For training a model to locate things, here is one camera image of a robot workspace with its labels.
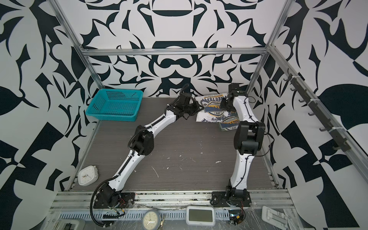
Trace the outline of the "white grey tank top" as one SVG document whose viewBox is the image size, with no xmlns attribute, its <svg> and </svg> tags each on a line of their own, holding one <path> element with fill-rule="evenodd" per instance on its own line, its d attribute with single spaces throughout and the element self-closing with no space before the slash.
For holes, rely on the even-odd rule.
<svg viewBox="0 0 368 230">
<path fill-rule="evenodd" d="M 195 97 L 195 100 L 204 107 L 197 113 L 196 122 L 238 124 L 239 118 L 236 112 L 228 112 L 220 108 L 222 99 L 226 99 L 227 95 L 224 93 Z"/>
</svg>

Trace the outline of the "green tank top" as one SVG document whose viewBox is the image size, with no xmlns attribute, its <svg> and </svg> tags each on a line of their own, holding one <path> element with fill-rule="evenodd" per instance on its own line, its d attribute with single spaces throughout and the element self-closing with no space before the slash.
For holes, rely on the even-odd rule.
<svg viewBox="0 0 368 230">
<path fill-rule="evenodd" d="M 221 131 L 236 130 L 238 128 L 238 125 L 239 125 L 239 120 L 232 119 L 232 118 L 224 120 L 223 122 L 219 123 L 219 127 Z"/>
</svg>

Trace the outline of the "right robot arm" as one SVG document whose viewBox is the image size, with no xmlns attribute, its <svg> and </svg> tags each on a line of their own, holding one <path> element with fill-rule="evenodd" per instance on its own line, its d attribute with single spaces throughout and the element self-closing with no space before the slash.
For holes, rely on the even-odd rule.
<svg viewBox="0 0 368 230">
<path fill-rule="evenodd" d="M 228 112 L 236 112 L 239 118 L 233 145 L 236 150 L 236 163 L 229 185 L 226 188 L 227 199 L 244 199 L 248 188 L 248 175 L 251 164 L 262 148 L 265 136 L 265 124 L 254 115 L 250 96 L 242 90 L 239 83 L 229 85 L 229 93 L 222 99 L 220 107 Z"/>
</svg>

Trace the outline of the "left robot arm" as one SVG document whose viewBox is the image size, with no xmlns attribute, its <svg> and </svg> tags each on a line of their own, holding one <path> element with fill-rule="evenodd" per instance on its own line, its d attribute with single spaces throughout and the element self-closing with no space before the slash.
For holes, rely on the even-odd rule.
<svg viewBox="0 0 368 230">
<path fill-rule="evenodd" d="M 138 126 L 128 142 L 127 158 L 112 178 L 103 181 L 95 189 L 92 201 L 103 201 L 106 205 L 114 206 L 118 200 L 118 193 L 123 190 L 137 165 L 153 151 L 155 137 L 178 119 L 182 117 L 188 119 L 203 109 L 204 106 L 200 105 L 191 94 L 181 93 L 165 107 L 160 117 L 145 126 Z"/>
</svg>

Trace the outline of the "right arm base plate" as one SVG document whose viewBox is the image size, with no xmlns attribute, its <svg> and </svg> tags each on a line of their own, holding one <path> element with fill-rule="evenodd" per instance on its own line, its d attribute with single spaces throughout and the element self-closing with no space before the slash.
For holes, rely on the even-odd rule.
<svg viewBox="0 0 368 230">
<path fill-rule="evenodd" d="M 232 190 L 228 192 L 212 192 L 210 204 L 214 207 L 243 207 L 251 206 L 251 198 L 246 190 Z"/>
</svg>

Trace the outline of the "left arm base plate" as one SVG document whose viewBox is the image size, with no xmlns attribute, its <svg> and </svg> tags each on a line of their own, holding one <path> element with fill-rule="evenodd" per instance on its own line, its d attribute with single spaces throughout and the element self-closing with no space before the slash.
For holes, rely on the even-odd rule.
<svg viewBox="0 0 368 230">
<path fill-rule="evenodd" d="M 113 193 L 110 195 L 105 193 L 98 193 L 94 201 L 93 208 L 107 209 L 115 207 L 123 209 L 130 204 L 134 204 L 135 195 L 135 193 Z"/>
</svg>

